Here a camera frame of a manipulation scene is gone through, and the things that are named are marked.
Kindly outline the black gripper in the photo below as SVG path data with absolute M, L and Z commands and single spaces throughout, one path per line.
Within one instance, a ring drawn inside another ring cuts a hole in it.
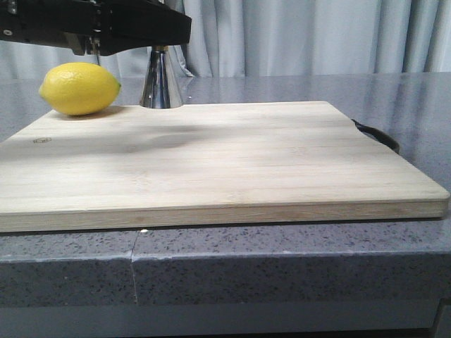
M 190 41 L 191 17 L 159 1 L 2 1 L 1 40 L 110 56 Z

